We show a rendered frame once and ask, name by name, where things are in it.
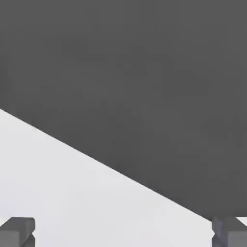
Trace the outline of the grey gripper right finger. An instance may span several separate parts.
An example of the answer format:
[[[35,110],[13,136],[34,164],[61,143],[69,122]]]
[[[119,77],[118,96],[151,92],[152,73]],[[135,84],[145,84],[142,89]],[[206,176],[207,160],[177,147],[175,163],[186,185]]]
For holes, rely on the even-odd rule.
[[[214,217],[212,247],[247,247],[247,226],[237,218]]]

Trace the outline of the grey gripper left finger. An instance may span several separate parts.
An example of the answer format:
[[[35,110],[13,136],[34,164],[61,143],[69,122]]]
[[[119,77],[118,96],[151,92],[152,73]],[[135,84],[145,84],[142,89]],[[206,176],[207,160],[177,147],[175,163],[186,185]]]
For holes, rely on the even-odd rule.
[[[35,219],[11,217],[0,226],[0,247],[35,247]]]

